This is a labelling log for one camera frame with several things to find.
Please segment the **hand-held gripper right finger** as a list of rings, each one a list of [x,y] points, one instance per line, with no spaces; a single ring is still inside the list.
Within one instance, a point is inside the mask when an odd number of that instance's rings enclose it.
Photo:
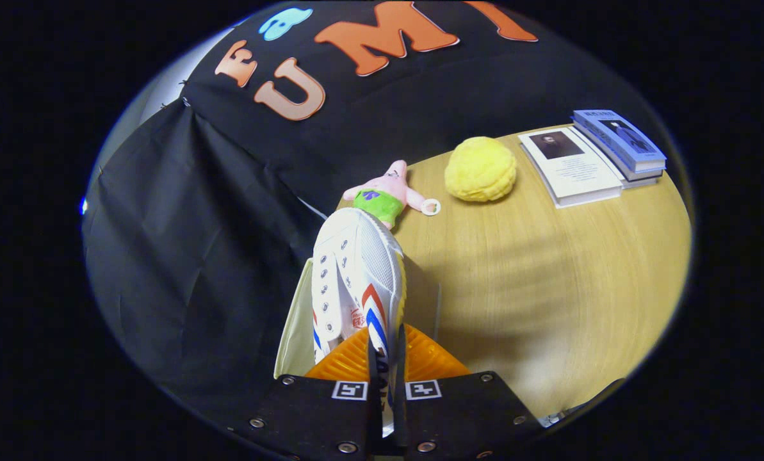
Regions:
[[[472,373],[420,330],[403,325],[394,437],[405,460],[514,460],[542,424],[495,373]]]

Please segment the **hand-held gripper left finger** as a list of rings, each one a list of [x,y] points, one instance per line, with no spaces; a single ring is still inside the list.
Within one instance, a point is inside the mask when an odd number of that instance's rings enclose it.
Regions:
[[[246,421],[227,429],[273,460],[370,460],[382,409],[369,328],[304,375],[274,380]]]

